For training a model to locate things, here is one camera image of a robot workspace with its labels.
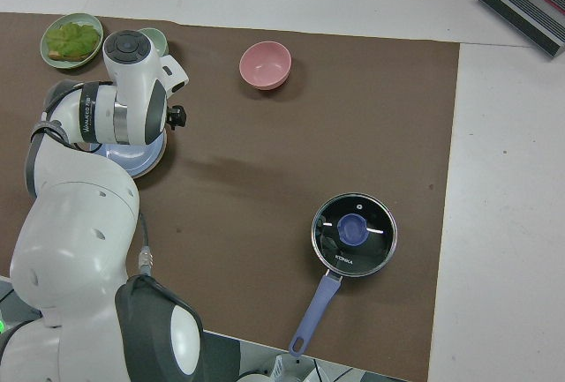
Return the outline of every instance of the brand logo on lid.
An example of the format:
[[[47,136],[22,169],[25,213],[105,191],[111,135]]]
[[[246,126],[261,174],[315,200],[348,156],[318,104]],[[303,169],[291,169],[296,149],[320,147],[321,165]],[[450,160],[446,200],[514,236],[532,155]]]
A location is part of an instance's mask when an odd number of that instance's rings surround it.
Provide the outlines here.
[[[345,263],[352,265],[353,264],[353,260],[349,260],[348,258],[342,257],[342,256],[338,256],[337,254],[335,255],[335,258],[337,258],[340,261],[344,261]]]

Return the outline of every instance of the blue plate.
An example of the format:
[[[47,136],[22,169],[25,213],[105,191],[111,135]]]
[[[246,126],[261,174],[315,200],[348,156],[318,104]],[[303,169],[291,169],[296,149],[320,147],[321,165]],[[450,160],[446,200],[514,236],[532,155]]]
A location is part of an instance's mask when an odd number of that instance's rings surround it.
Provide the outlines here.
[[[132,177],[148,173],[161,160],[167,145],[167,132],[163,131],[148,146],[128,146],[121,144],[102,144],[95,153],[119,164]]]

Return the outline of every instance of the metal heat sink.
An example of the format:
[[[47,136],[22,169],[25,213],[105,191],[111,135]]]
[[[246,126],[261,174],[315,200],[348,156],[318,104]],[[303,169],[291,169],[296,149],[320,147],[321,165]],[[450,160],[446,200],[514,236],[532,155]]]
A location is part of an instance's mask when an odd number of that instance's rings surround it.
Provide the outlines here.
[[[565,0],[480,0],[551,56],[565,49]]]

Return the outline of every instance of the pink bowl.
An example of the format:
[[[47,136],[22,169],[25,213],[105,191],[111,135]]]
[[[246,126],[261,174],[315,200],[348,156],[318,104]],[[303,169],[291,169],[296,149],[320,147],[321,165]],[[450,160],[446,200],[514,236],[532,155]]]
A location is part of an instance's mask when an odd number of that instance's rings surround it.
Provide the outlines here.
[[[282,85],[290,73],[290,52],[278,42],[252,45],[241,56],[239,73],[249,85],[268,90]]]

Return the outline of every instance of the frying pan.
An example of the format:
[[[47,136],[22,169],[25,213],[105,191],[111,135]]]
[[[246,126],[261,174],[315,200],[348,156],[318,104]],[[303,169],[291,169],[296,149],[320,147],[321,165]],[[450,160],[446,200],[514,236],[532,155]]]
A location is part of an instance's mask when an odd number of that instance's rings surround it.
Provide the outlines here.
[[[327,201],[314,216],[312,244],[328,270],[290,342],[289,352],[295,357],[308,347],[343,276],[367,276],[389,262],[396,248],[396,223],[378,199],[345,193]]]

